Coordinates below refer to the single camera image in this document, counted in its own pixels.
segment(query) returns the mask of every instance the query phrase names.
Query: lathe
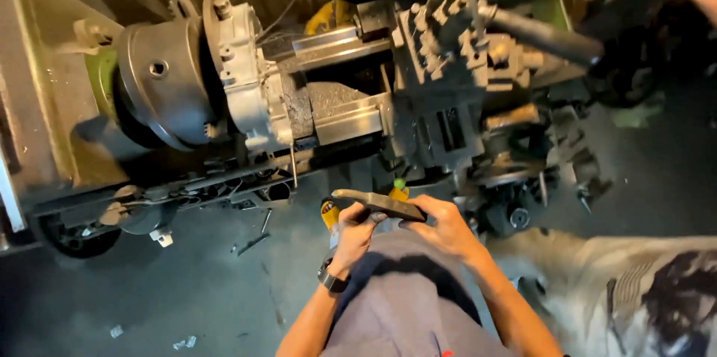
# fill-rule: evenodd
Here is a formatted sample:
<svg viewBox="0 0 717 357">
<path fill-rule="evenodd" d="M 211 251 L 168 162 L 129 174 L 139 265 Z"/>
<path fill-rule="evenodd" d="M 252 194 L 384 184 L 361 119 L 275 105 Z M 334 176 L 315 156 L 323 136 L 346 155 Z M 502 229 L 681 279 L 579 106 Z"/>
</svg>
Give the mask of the lathe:
<svg viewBox="0 0 717 357">
<path fill-rule="evenodd" d="M 79 0 L 0 0 L 0 245 L 166 246 L 178 211 L 260 206 L 367 157 L 451 177 L 497 232 L 525 228 L 519 197 L 546 199 L 574 114 L 547 92 L 658 1 L 380 0 L 269 53 L 250 3 L 172 0 L 174 20 L 122 27 Z"/>
</svg>

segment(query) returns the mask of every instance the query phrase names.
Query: gray floor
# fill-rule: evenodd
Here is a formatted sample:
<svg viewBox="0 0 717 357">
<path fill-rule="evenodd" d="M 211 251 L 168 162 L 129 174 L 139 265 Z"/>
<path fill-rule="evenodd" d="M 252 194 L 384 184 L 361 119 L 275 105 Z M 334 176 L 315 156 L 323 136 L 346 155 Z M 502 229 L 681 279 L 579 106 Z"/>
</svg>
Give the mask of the gray floor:
<svg viewBox="0 0 717 357">
<path fill-rule="evenodd" d="M 709 87 L 675 91 L 648 130 L 618 130 L 594 109 L 588 134 L 614 188 L 593 215 L 562 196 L 536 224 L 585 236 L 717 233 L 717 131 L 707 123 L 717 96 Z M 296 205 L 274 212 L 272 236 L 240 258 L 229 250 L 257 235 L 259 211 L 187 212 L 167 249 L 124 236 L 85 263 L 58 265 L 44 249 L 0 260 L 0 355 L 272 355 L 317 286 L 327 181 L 300 182 Z M 115 325 L 125 333 L 112 339 Z M 190 335 L 194 348 L 172 348 Z"/>
</svg>

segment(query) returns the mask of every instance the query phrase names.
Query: left hand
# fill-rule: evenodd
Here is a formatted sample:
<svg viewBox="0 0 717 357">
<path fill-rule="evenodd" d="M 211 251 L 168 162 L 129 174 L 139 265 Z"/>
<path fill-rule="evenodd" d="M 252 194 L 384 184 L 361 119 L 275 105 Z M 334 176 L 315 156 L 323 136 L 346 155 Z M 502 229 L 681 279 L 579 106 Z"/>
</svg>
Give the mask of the left hand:
<svg viewBox="0 0 717 357">
<path fill-rule="evenodd" d="M 365 221 L 357 221 L 362 215 L 366 215 L 366 209 L 360 203 L 354 203 L 338 215 L 338 245 L 327 268 L 328 273 L 338 279 L 348 277 L 356 262 L 369 250 L 373 230 L 386 219 L 383 213 L 372 213 Z"/>
</svg>

